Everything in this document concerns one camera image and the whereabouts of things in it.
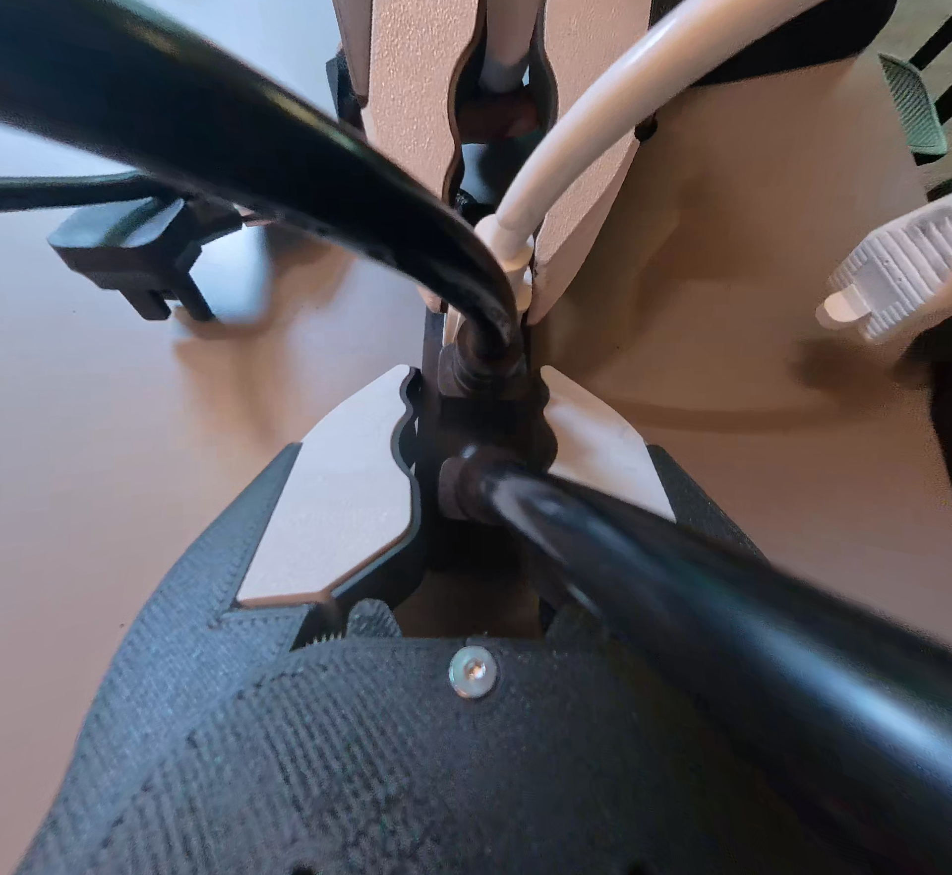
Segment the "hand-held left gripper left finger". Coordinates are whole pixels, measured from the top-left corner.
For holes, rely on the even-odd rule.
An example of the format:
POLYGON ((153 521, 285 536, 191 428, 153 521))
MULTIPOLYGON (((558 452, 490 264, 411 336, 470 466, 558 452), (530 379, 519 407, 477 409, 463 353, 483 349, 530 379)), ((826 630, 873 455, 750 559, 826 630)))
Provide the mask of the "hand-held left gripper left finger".
POLYGON ((326 604, 411 535, 420 370, 398 365, 303 440, 237 594, 239 607, 326 604))

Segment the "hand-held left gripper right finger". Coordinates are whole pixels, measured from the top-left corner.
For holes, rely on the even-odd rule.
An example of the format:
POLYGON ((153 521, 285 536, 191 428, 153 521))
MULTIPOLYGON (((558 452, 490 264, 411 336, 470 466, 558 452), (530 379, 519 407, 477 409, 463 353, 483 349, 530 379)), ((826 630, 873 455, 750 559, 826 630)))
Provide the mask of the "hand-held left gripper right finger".
POLYGON ((559 370, 544 366, 540 372, 549 394, 543 416, 556 440, 549 473, 674 522, 647 444, 635 427, 559 370))

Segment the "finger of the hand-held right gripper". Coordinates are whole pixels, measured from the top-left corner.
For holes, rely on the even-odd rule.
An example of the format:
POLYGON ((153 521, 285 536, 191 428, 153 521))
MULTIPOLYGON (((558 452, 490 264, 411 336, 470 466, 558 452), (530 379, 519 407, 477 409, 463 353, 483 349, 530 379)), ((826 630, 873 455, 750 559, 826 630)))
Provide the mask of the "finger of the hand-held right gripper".
POLYGON ((481 0, 372 0, 369 143, 450 201, 462 158, 457 84, 482 25, 481 0))
MULTIPOLYGON (((530 89, 544 130, 649 30, 652 0, 545 0, 533 33, 530 89)), ((586 261, 639 147, 628 133, 554 203, 534 244, 530 319, 542 319, 586 261)))

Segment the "black power strip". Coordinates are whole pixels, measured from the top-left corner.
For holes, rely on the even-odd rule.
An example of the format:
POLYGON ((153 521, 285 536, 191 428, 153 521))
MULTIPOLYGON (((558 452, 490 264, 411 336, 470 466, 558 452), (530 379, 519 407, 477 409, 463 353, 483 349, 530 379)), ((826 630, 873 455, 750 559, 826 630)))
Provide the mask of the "black power strip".
POLYGON ((418 445, 415 477, 421 491, 421 528, 429 570, 497 577, 517 570, 523 546, 501 525, 447 518, 439 505, 442 464, 471 446, 504 449, 521 462, 543 469, 557 449, 543 410, 549 400, 541 372, 531 359, 531 334, 522 329, 524 353, 517 387, 501 393, 459 397, 446 394, 444 379, 453 381, 451 354, 443 344, 446 313, 426 311, 418 402, 418 445))

